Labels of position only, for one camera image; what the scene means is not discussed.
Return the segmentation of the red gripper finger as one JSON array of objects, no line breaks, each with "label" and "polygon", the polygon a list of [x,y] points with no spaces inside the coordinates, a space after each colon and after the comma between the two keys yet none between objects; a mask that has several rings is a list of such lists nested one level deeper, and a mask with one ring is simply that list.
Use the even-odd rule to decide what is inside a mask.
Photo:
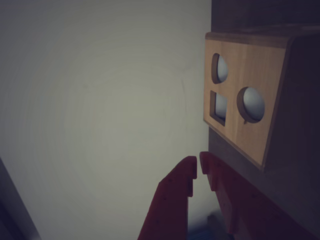
[{"label": "red gripper finger", "polygon": [[139,233],[139,240],[185,240],[188,198],[197,178],[197,157],[182,159],[159,183]]},{"label": "red gripper finger", "polygon": [[227,163],[208,151],[199,155],[203,174],[216,193],[226,230],[236,240],[315,240]]}]

